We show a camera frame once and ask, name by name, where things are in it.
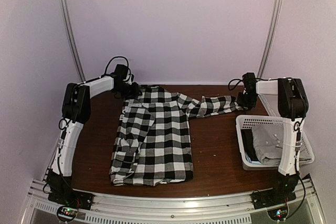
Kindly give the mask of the white plastic laundry basket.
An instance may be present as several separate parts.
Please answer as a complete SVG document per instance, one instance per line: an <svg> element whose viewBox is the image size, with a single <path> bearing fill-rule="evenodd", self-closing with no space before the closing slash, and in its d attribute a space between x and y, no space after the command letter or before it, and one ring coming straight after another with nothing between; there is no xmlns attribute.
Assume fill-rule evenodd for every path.
<svg viewBox="0 0 336 224"><path fill-rule="evenodd" d="M239 115L236 118L236 132L237 140L239 146L239 152L241 155L241 161L244 170L272 170L278 169L278 165L263 165L260 162L254 162L248 160L248 155L245 152L243 137L241 130L251 130L255 125L281 125L283 126L282 120L277 117L277 113L271 108L265 95L259 95L259 99L266 109L268 115ZM309 142L309 139L305 132L301 133L302 136L302 146L300 155L307 157L305 160L300 161L300 165L312 164L315 160L314 152Z"/></svg>

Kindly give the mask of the black white plaid shirt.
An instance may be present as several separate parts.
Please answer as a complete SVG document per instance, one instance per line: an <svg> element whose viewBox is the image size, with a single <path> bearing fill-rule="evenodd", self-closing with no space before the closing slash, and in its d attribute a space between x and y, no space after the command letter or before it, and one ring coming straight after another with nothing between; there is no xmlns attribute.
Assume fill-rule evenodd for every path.
<svg viewBox="0 0 336 224"><path fill-rule="evenodd" d="M233 96L197 100L160 86L140 86L139 95L123 103L109 173L112 184L156 186L193 179L189 121L239 110Z"/></svg>

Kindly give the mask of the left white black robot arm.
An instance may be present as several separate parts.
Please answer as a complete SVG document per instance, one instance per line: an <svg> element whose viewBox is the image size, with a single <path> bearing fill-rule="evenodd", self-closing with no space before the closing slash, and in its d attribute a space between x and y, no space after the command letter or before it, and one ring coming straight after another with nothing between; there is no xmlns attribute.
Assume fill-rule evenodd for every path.
<svg viewBox="0 0 336 224"><path fill-rule="evenodd" d="M54 160L48 171L46 184L50 194L64 205L71 205L76 197L71 187L72 161L79 135L91 116L91 99L105 92L114 92L122 98L139 94L129 63L117 64L114 71L96 78L67 84L62 104L62 118L58 123L60 136Z"/></svg>

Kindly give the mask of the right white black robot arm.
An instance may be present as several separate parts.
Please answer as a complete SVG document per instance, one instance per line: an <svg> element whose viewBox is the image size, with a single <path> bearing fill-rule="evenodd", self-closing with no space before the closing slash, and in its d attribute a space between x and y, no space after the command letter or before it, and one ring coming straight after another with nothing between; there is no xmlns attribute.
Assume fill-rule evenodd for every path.
<svg viewBox="0 0 336 224"><path fill-rule="evenodd" d="M237 103L243 108L254 108L260 94L276 95L278 98L278 112L284 130L283 146L278 183L269 192L269 199L279 204L294 191L299 181L301 139L309 108L305 89L297 78L261 80L253 72L244 74L241 82L244 91L238 94Z"/></svg>

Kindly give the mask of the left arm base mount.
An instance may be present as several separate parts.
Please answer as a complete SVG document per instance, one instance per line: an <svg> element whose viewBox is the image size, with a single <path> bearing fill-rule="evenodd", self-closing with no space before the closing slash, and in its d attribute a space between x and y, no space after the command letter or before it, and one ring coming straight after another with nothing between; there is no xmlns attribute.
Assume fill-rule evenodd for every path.
<svg viewBox="0 0 336 224"><path fill-rule="evenodd" d="M60 190L51 188L48 200L71 208L90 210L93 194L69 188Z"/></svg>

